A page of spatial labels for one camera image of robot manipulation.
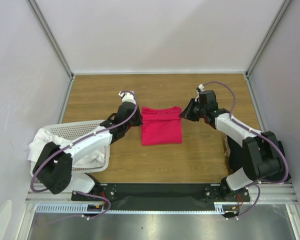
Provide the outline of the pink t shirt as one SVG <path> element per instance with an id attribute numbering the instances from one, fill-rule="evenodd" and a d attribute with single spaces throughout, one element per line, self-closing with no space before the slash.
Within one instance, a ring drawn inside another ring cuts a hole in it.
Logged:
<path id="1" fill-rule="evenodd" d="M 165 109 L 142 107 L 141 143 L 143 146 L 181 144 L 183 142 L 182 108 Z"/>

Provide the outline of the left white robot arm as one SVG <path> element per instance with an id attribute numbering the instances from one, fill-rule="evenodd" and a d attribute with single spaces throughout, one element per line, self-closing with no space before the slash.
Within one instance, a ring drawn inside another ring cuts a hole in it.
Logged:
<path id="1" fill-rule="evenodd" d="M 136 101 L 123 101 L 116 113 L 110 115 L 94 130 L 66 140 L 41 128 L 29 145 L 28 160 L 32 163 L 31 190 L 35 193 L 34 181 L 39 180 L 47 191 L 56 195 L 66 189 L 79 191 L 89 200 L 100 195 L 100 187 L 92 176 L 72 173 L 80 160 L 96 157 L 96 152 L 123 138 L 131 127 L 139 127 L 142 116 Z"/>

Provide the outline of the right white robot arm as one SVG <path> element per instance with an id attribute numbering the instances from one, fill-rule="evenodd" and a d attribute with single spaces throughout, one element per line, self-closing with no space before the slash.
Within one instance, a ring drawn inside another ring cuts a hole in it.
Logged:
<path id="1" fill-rule="evenodd" d="M 220 197 L 232 201 L 244 187 L 264 181 L 285 183 L 291 179 L 284 162 L 284 148 L 271 132 L 261 132 L 239 121 L 224 108 L 219 108 L 213 90 L 197 90 L 179 115 L 181 118 L 206 124 L 225 134 L 228 144 L 228 165 L 231 174 L 220 182 Z"/>

